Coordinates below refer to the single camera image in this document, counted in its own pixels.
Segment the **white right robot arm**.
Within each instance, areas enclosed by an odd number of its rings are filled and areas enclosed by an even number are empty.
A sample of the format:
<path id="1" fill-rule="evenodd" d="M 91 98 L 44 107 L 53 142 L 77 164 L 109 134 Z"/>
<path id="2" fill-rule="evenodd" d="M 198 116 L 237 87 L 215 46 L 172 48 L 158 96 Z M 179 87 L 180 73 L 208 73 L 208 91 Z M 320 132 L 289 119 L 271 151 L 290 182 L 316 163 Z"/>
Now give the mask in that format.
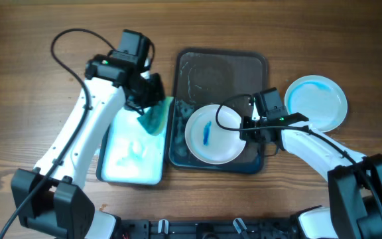
<path id="1" fill-rule="evenodd" d="M 259 119 L 245 116 L 240 138 L 302 159 L 328 183 L 328 207 L 297 216 L 303 238 L 382 238 L 382 154 L 366 156 L 317 130 L 300 113 L 288 114 L 276 88 L 257 92 L 249 103 Z"/>

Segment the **white plate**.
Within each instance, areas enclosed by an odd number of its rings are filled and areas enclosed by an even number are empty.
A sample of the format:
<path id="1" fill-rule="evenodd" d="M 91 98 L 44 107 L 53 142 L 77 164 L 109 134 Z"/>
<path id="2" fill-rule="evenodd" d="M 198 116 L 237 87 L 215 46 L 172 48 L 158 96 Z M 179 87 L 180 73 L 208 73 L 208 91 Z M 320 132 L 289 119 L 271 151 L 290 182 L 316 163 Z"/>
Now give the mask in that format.
<path id="1" fill-rule="evenodd" d="M 238 157 L 246 142 L 238 131 L 223 129 L 240 126 L 241 117 L 233 109 L 217 104 L 196 110 L 185 127 L 185 141 L 190 152 L 200 161 L 211 165 L 229 163 Z"/>
<path id="2" fill-rule="evenodd" d="M 284 101 L 289 114 L 306 116 L 321 132 L 336 129 L 348 114 L 344 91 L 325 76 L 307 75 L 295 80 L 286 90 Z"/>

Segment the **green scrubbing sponge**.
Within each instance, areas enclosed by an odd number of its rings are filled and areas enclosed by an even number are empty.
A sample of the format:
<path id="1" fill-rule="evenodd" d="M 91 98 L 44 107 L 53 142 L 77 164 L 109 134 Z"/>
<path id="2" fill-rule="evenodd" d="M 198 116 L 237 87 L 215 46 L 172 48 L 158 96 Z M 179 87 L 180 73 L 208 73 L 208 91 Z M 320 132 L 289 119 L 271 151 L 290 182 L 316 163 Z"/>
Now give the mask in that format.
<path id="1" fill-rule="evenodd" d="M 149 134 L 156 136 L 162 132 L 168 119 L 170 105 L 173 97 L 167 96 L 155 106 L 151 106 L 142 116 L 137 118 L 143 129 Z"/>

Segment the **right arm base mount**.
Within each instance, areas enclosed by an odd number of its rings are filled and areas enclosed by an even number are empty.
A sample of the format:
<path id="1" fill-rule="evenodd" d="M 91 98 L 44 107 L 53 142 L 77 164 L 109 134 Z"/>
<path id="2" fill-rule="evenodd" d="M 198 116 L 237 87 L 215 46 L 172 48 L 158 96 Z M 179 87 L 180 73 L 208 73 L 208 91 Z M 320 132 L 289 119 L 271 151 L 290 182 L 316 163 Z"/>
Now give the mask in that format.
<path id="1" fill-rule="evenodd" d="M 297 238 L 338 239 L 328 207 L 315 206 L 299 211 L 292 216 L 292 221 L 297 228 Z"/>

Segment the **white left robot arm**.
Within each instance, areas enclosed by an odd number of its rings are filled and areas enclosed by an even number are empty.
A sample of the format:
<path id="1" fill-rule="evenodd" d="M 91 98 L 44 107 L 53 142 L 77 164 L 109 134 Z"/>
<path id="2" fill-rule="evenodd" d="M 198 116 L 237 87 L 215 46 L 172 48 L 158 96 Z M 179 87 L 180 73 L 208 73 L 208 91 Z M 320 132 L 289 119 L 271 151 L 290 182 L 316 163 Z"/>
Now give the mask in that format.
<path id="1" fill-rule="evenodd" d="M 169 104 L 159 74 L 151 73 L 154 58 L 148 37 L 125 30 L 118 47 L 86 64 L 78 78 L 80 97 L 52 147 L 32 170 L 15 171 L 11 220 L 55 238 L 128 236 L 121 219 L 97 211 L 83 187 L 94 152 L 120 110 L 137 112 L 148 135 L 163 131 Z"/>

